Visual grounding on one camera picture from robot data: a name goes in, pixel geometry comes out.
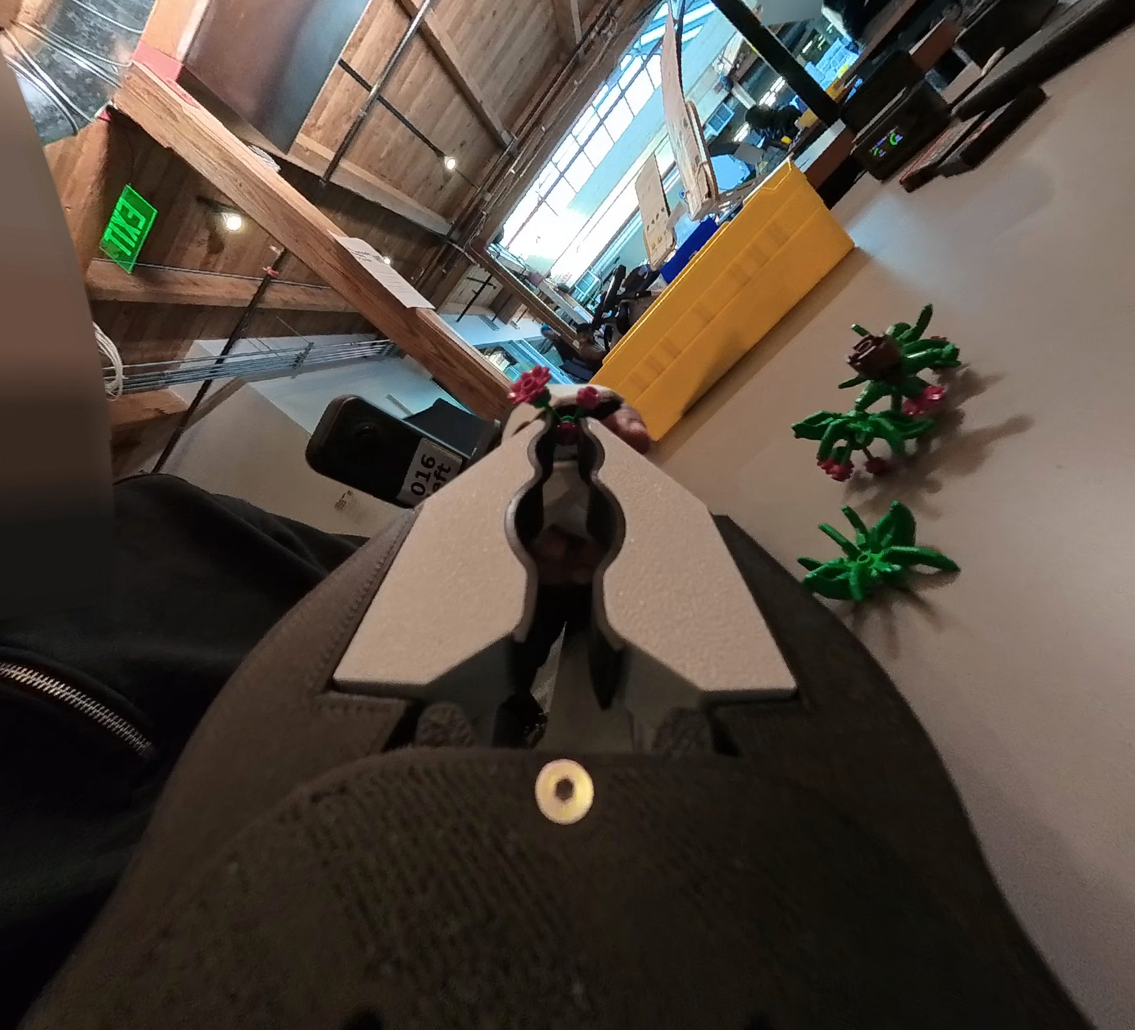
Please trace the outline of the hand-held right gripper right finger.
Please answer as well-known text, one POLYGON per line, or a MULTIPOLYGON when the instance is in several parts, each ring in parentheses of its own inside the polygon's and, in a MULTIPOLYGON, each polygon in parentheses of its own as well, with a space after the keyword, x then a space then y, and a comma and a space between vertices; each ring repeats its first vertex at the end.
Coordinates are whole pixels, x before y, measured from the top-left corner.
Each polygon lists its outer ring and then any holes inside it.
POLYGON ((580 475, 603 549, 592 617, 602 697, 651 735, 675 710, 797 697, 753 593, 703 501, 587 418, 580 475))

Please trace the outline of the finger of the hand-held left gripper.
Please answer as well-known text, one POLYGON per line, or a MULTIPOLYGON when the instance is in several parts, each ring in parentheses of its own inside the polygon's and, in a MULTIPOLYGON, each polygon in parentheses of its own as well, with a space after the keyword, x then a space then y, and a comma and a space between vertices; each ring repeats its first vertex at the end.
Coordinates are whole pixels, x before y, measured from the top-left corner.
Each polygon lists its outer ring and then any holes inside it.
POLYGON ((585 385, 580 388, 580 416, 604 427, 641 427, 641 414, 607 388, 585 385))

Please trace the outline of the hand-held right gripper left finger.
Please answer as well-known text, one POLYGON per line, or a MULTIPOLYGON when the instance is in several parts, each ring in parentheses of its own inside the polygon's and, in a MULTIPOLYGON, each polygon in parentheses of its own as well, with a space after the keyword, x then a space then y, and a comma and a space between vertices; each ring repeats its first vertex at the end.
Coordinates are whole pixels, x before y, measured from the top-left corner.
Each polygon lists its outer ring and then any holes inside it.
POLYGON ((515 513, 539 492, 544 422, 514 436, 418 508, 333 683, 350 694, 495 710, 533 620, 537 573, 515 513))

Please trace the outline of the toy stem with magenta flowers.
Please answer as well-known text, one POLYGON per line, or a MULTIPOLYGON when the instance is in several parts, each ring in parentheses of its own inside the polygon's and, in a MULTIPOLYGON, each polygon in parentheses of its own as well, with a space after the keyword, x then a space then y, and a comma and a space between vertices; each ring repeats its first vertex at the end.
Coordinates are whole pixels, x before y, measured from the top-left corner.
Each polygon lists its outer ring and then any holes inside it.
POLYGON ((502 439, 516 436, 533 422, 545 422, 560 446, 573 446, 579 439, 580 422, 586 417, 598 417, 599 409, 609 405, 614 394, 590 384, 556 384, 550 369, 538 365, 513 382, 507 399, 511 407, 502 439))

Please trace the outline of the green toy leaf cluster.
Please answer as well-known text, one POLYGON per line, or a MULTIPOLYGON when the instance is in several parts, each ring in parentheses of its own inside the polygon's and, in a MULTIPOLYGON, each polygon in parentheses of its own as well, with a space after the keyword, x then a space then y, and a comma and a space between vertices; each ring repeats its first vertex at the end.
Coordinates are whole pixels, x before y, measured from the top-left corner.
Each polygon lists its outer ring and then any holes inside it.
POLYGON ((888 591, 907 591, 915 575, 959 573, 955 559, 938 549, 918 543, 917 518, 903 502, 893 500, 873 524, 867 524, 852 506, 841 506, 844 535, 832 524, 819 524, 822 531, 839 550, 826 560, 801 555, 802 586, 817 597, 866 603, 888 591))

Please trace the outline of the green toy plant brown pot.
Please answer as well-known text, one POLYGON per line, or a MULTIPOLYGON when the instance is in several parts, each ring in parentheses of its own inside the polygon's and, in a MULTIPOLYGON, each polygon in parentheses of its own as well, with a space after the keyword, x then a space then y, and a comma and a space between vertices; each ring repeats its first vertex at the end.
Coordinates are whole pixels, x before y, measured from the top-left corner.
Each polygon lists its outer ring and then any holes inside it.
POLYGON ((792 437, 813 444, 817 469, 833 481, 886 475, 935 432, 945 402, 939 379, 961 368, 961 354, 956 342, 930 332, 934 313, 924 305, 913 323, 884 330, 855 324, 844 361, 850 375, 839 385, 854 393, 850 407, 791 425, 792 437))

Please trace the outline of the yellow plastic bin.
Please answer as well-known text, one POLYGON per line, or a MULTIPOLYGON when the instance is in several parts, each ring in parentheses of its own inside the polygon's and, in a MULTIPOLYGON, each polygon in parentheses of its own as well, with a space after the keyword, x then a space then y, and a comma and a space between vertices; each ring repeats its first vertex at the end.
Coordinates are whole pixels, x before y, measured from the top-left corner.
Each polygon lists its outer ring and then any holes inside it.
POLYGON ((781 164, 617 342, 594 387, 663 439, 854 248, 805 174, 781 164))

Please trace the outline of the blue plastic bin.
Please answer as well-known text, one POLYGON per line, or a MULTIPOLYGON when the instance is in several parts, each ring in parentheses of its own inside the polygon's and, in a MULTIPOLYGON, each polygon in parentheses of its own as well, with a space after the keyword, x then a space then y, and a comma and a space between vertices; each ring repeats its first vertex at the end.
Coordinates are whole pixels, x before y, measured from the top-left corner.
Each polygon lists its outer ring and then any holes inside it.
POLYGON ((659 276, 666 284, 672 284, 676 277, 686 271, 695 256, 708 243, 718 228, 717 218, 714 215, 706 215, 701 221, 688 234, 688 236, 676 245, 676 249, 659 268, 659 276))

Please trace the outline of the white paper sign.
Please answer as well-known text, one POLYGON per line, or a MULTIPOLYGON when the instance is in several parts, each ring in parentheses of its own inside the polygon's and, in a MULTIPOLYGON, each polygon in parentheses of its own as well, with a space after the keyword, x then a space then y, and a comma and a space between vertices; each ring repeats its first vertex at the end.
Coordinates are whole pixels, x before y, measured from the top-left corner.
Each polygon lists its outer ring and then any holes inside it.
POLYGON ((343 269, 348 270, 355 280, 365 279, 368 285, 375 287, 375 293, 380 294, 384 300, 390 301, 402 311, 426 315, 436 312, 428 298, 363 238, 333 233, 329 242, 333 243, 343 269))

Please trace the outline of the wooden display board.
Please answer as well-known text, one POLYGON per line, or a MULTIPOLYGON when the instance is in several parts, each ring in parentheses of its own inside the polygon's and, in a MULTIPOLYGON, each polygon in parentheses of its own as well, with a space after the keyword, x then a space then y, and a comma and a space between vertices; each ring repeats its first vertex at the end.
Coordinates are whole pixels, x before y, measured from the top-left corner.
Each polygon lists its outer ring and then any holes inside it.
POLYGON ((659 90, 665 128, 672 146, 676 171, 686 191, 686 206, 691 221, 701 221, 715 212, 718 185, 703 139, 703 125, 697 109, 686 99, 680 66, 680 42, 674 16, 666 11, 659 47, 659 90))
POLYGON ((644 245, 649 268, 659 273, 676 249, 676 233, 669 200, 661 179, 657 156, 648 154, 634 175, 634 198, 644 228, 644 245))

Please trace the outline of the person's black jacket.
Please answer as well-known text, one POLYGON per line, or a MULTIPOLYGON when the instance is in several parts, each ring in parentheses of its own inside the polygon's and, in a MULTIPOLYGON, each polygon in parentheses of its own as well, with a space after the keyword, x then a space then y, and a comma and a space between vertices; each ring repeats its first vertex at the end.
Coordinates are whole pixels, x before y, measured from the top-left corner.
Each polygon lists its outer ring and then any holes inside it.
POLYGON ((421 702, 340 690, 423 527, 115 486, 109 597, 2 626, 2 1027, 407 1028, 421 702))

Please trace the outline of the green exit sign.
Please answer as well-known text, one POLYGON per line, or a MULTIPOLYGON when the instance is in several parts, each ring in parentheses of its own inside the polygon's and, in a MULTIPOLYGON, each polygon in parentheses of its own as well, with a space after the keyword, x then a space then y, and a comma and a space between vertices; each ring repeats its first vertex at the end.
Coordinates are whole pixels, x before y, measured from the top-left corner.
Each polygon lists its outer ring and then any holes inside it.
POLYGON ((121 186, 99 238, 99 257, 133 274, 158 217, 158 208, 131 183, 121 186))

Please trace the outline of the black case with display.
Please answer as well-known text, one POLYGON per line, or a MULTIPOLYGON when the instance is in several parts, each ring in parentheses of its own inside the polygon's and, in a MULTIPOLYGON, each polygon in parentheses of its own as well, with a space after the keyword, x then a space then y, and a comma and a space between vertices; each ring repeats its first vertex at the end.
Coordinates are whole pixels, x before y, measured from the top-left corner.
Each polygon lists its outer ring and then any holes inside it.
POLYGON ((945 129, 951 104, 911 55, 893 51, 855 74, 840 116, 854 132, 851 158, 874 179, 886 181, 945 129))

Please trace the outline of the black power bank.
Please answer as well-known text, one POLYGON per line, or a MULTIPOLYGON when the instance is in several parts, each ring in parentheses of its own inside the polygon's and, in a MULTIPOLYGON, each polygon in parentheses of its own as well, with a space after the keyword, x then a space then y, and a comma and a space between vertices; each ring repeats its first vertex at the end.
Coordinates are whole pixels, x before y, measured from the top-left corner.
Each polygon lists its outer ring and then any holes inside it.
POLYGON ((1025 89, 1043 85, 1130 26, 1134 0, 1082 0, 997 62, 955 104, 958 119, 1007 104, 1025 89))

